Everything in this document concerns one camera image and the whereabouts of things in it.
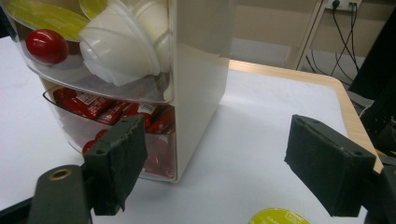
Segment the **white cup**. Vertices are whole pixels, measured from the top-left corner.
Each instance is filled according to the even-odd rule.
[[[142,0],[133,6],[132,13],[145,29],[161,65],[162,72],[170,70],[170,31],[166,0]]]
[[[121,86],[160,74],[156,51],[145,30],[119,0],[109,0],[79,37],[85,65],[106,82]]]

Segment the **electrical outlet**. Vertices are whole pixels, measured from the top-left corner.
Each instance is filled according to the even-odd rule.
[[[327,3],[326,8],[332,9],[332,2],[334,0],[329,0]],[[353,10],[358,10],[359,6],[361,5],[361,0],[339,0],[340,5],[336,10],[344,10],[344,11],[352,11]]]

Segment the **white table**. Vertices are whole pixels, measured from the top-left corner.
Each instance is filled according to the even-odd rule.
[[[0,50],[2,210],[32,197],[44,172],[83,159],[67,144],[39,79],[8,37],[0,39]],[[295,113],[347,135],[334,89],[230,70],[219,109],[181,180],[139,179],[124,213],[93,217],[93,223],[248,223],[270,207],[310,223],[363,223],[363,208],[359,217],[330,217],[283,162]]]

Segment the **yellow coffee capsule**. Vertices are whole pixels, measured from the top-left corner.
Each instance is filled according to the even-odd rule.
[[[289,210],[269,208],[254,215],[248,224],[309,224],[309,222]]]
[[[63,7],[28,0],[11,0],[6,6],[16,22],[32,29],[49,29],[63,38],[78,41],[78,33],[89,20]]]
[[[93,20],[107,7],[107,0],[79,0],[79,6],[84,14]]]

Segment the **clear acrylic dispenser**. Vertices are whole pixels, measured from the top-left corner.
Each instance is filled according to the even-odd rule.
[[[69,144],[145,116],[141,177],[177,182],[222,97],[234,0],[0,0]]]

